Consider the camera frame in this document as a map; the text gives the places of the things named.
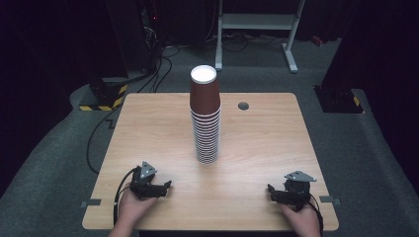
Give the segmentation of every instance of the yellow and black tape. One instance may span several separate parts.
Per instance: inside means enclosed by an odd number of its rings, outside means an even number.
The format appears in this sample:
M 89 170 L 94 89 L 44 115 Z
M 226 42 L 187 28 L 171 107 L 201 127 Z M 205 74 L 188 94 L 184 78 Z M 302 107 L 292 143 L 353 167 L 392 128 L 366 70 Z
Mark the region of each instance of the yellow and black tape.
M 121 105 L 123 102 L 124 94 L 126 92 L 127 85 L 123 85 L 114 102 L 109 105 L 79 105 L 81 111 L 112 111 Z

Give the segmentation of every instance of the finger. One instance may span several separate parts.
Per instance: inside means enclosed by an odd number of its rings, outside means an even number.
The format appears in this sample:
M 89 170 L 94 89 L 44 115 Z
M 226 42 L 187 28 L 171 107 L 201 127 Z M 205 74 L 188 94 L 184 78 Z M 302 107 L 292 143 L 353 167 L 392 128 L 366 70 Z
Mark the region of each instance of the finger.
M 282 203 L 278 203 L 278 205 L 280 206 L 280 209 L 283 212 L 284 216 L 288 219 L 291 219 L 296 215 L 295 211 L 293 211 L 289 206 Z

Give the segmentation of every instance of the black equipment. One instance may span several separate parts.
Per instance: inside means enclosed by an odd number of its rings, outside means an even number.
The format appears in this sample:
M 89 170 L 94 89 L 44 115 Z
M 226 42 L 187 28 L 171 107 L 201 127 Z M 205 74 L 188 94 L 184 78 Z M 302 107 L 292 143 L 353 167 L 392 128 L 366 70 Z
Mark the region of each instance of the black equipment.
M 268 184 L 271 200 L 282 204 L 294 205 L 296 211 L 299 211 L 306 203 L 310 202 L 310 182 L 316 182 L 316 180 L 302 171 L 287 174 L 285 178 L 287 178 L 284 183 L 286 187 L 285 192 L 276 191 L 274 187 Z
M 156 172 L 152 166 L 142 162 L 142 168 L 137 166 L 132 174 L 129 189 L 139 199 L 165 197 L 172 181 L 166 182 L 163 186 L 151 185 Z
M 114 205 L 114 225 L 118 220 L 118 203 L 120 201 L 120 194 L 122 193 L 121 188 L 126 181 L 126 178 L 132 174 L 132 180 L 129 184 L 130 189 L 139 200 L 145 200 L 147 198 L 159 198 L 165 197 L 167 190 L 172 185 L 172 181 L 166 182 L 163 186 L 151 185 L 157 170 L 154 169 L 147 162 L 142 162 L 142 167 L 137 166 L 136 168 L 130 170 L 124 178 L 121 180 L 120 186 L 118 187 L 117 193 L 115 195 L 115 205 Z

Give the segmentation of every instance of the small round hole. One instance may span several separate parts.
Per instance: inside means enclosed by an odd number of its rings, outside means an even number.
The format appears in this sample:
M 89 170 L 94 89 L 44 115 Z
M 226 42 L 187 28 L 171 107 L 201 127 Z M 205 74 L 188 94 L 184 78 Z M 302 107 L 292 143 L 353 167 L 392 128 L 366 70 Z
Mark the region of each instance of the small round hole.
M 238 104 L 238 109 L 242 110 L 242 111 L 246 111 L 249 109 L 249 104 L 245 103 L 245 102 L 240 102 Z

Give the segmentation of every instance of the metal bracket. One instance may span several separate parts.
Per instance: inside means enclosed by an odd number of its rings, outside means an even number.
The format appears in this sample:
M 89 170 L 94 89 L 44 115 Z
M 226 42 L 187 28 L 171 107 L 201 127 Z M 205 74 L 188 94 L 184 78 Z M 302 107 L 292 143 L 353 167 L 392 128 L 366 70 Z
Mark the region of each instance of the metal bracket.
M 154 169 L 154 167 L 145 161 L 142 162 L 140 173 L 141 179 L 147 178 L 148 176 L 154 175 L 155 173 L 157 173 L 157 170 Z
M 302 171 L 295 171 L 290 174 L 285 175 L 285 178 L 292 180 L 292 181 L 299 181 L 299 182 L 316 182 L 315 178 L 305 174 Z

